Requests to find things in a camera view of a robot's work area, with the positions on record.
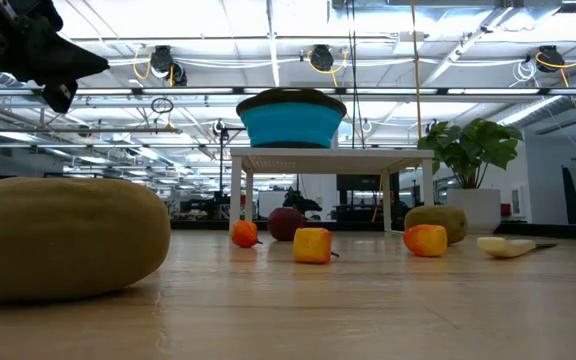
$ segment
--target blue bowl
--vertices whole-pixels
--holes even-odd
[[[346,107],[317,90],[272,89],[239,104],[237,113],[252,147],[330,148]]]

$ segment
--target white pot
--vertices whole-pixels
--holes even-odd
[[[497,189],[449,189],[448,205],[466,213],[469,233],[492,234],[501,224],[501,192]]]

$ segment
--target white table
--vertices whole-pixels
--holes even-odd
[[[246,220],[252,221],[253,175],[257,174],[381,174],[383,203],[390,204],[390,174],[409,166],[423,171],[425,202],[433,204],[432,150],[266,149],[231,148],[230,228],[241,216],[241,177],[246,172]],[[390,206],[384,206],[384,230],[391,231]]]

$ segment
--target wooden floor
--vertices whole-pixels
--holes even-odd
[[[575,359],[576,241],[492,260],[399,235],[335,234],[341,259],[294,264],[225,232],[175,232],[163,267],[105,297],[1,307],[0,359]]]

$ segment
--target potted plant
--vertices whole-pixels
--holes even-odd
[[[519,141],[518,129],[481,118],[463,128],[441,122],[419,140],[419,149],[435,152],[433,173],[443,162],[455,174],[461,189],[448,191],[448,204],[464,210],[471,232],[492,232],[501,223],[499,190],[479,187],[489,165],[506,170]]]

